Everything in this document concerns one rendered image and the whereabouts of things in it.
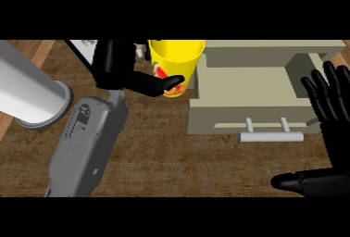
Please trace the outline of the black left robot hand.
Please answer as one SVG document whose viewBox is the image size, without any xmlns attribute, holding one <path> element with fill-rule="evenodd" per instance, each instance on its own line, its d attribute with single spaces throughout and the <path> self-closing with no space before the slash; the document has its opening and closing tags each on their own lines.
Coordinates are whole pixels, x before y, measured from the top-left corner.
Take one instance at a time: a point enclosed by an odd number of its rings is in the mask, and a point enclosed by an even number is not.
<svg viewBox="0 0 350 237">
<path fill-rule="evenodd" d="M 181 75 L 163 79 L 134 71 L 137 45 L 146 40 L 98 40 L 91 62 L 95 86 L 104 90 L 128 89 L 150 97 L 163 95 L 182 81 Z"/>
</svg>

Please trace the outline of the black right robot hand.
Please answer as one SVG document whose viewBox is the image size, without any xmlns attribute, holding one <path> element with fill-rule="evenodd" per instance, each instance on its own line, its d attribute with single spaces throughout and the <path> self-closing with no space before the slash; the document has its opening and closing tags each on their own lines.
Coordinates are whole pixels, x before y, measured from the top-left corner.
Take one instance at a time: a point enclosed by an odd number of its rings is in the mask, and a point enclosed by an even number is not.
<svg viewBox="0 0 350 237">
<path fill-rule="evenodd" d="M 321 139 L 330 168 L 276 175 L 274 189 L 304 197 L 350 198 L 350 69 L 321 63 L 323 75 L 312 69 L 301 83 L 320 122 Z"/>
</svg>

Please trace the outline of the yellow cup with fruit print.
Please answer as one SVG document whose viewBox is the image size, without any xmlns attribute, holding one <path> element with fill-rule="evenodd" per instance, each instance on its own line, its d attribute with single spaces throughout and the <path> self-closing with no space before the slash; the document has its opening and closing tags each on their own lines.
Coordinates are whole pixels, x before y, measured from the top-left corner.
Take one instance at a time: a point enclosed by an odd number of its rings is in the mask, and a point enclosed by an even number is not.
<svg viewBox="0 0 350 237">
<path fill-rule="evenodd" d="M 160 79 L 174 75 L 184 77 L 184 81 L 169 91 L 163 91 L 162 94 L 166 97 L 175 98 L 187 90 L 193 70 L 205 49 L 205 41 L 150 40 L 149 49 L 153 75 Z"/>
</svg>

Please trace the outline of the beige open drawer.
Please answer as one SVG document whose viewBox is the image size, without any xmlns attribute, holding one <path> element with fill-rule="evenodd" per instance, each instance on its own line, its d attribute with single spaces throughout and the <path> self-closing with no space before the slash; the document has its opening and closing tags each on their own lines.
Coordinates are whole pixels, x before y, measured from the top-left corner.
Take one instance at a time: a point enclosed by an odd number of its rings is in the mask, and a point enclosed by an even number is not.
<svg viewBox="0 0 350 237">
<path fill-rule="evenodd" d="M 302 133 L 320 130 L 301 84 L 332 59 L 340 40 L 208 40 L 193 72 L 188 134 L 278 131 L 280 118 Z"/>
</svg>

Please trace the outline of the white flat panel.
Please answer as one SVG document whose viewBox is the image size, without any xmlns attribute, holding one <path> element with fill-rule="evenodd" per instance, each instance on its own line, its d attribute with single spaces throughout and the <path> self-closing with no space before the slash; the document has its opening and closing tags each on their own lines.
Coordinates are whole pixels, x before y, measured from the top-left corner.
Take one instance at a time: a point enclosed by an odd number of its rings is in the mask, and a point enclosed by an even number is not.
<svg viewBox="0 0 350 237">
<path fill-rule="evenodd" d="M 73 51 L 84 66 L 89 69 L 92 63 L 92 55 L 95 50 L 95 40 L 66 40 L 70 50 Z"/>
</svg>

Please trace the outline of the large grey cylinder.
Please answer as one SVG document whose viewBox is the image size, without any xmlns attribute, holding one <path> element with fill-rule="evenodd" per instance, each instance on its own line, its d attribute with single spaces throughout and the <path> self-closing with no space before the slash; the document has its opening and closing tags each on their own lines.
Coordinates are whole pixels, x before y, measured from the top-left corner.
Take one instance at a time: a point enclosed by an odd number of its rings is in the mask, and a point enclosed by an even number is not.
<svg viewBox="0 0 350 237">
<path fill-rule="evenodd" d="M 73 94 L 54 81 L 5 40 L 0 40 L 0 111 L 32 130 L 50 127 L 64 116 Z"/>
</svg>

